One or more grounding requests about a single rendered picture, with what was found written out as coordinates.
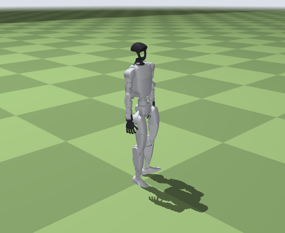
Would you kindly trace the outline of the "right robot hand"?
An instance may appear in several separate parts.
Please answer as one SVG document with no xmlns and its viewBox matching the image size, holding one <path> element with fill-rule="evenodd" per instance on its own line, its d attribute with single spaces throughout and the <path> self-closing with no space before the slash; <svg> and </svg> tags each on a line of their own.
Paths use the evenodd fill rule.
<svg viewBox="0 0 285 233">
<path fill-rule="evenodd" d="M 134 123 L 132 122 L 133 121 L 133 116 L 132 116 L 132 114 L 131 114 L 131 119 L 130 120 L 127 120 L 126 119 L 126 121 L 127 121 L 127 123 L 126 123 L 126 132 L 128 133 L 132 133 L 132 134 L 134 134 L 134 133 L 136 133 L 135 132 L 135 130 L 134 130 L 134 127 L 138 130 L 138 128 L 134 125 Z M 131 132 L 130 132 L 130 130 L 131 130 Z M 134 133 L 133 133 L 133 132 Z"/>
</svg>

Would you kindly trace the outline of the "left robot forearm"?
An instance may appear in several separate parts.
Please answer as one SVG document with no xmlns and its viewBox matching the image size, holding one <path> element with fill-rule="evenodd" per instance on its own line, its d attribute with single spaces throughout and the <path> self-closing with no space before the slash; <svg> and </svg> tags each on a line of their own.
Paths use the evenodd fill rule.
<svg viewBox="0 0 285 233">
<path fill-rule="evenodd" d="M 148 96 L 148 102 L 149 102 L 151 105 L 153 105 L 153 101 L 155 101 L 154 91 L 155 91 L 155 88 L 154 88 L 154 89 L 151 89 L 151 94 Z"/>
</svg>

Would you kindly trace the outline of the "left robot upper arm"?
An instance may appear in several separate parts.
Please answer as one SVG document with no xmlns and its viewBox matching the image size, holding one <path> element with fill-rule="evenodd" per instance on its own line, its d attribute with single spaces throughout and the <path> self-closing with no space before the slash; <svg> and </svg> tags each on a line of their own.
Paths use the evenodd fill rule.
<svg viewBox="0 0 285 233">
<path fill-rule="evenodd" d="M 155 69 L 155 64 L 154 63 L 151 63 L 151 62 L 148 62 L 150 65 L 151 65 L 151 70 L 152 70 L 152 79 L 154 77 L 154 69 Z M 156 83 L 154 81 L 152 81 L 152 88 L 151 89 L 154 89 Z"/>
</svg>

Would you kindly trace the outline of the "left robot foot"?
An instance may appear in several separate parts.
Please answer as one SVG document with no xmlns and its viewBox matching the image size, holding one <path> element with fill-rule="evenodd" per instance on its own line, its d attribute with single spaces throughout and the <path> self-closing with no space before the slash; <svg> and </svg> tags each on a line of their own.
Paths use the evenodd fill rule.
<svg viewBox="0 0 285 233">
<path fill-rule="evenodd" d="M 160 167 L 151 167 L 151 166 L 149 166 L 149 168 L 147 170 L 145 170 L 144 168 L 142 169 L 142 175 L 158 172 L 160 170 L 161 170 Z"/>
</svg>

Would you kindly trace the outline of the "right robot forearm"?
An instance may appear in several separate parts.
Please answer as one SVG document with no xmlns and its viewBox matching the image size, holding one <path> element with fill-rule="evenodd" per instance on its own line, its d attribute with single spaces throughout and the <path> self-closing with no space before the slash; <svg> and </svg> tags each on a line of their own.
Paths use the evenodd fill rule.
<svg viewBox="0 0 285 233">
<path fill-rule="evenodd" d="M 130 120 L 131 119 L 131 114 L 132 114 L 132 100 L 130 100 L 131 95 L 130 93 L 126 93 L 125 95 L 125 114 L 126 114 L 126 119 Z"/>
</svg>

